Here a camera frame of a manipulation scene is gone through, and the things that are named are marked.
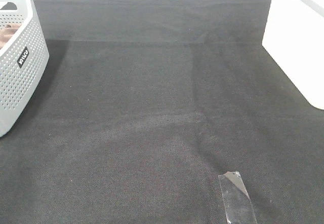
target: tape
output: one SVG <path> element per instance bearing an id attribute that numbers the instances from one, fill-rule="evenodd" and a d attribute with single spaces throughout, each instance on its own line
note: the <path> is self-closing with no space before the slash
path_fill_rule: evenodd
<path id="1" fill-rule="evenodd" d="M 218 176 L 228 224 L 257 224 L 253 206 L 239 172 Z"/>

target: dark gray backdrop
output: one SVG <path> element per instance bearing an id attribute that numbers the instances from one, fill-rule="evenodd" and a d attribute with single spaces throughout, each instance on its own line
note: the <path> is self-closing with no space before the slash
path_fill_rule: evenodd
<path id="1" fill-rule="evenodd" d="M 34 0 L 50 51 L 0 139 L 0 223 L 324 221 L 324 112 L 261 46 L 271 0 Z"/>

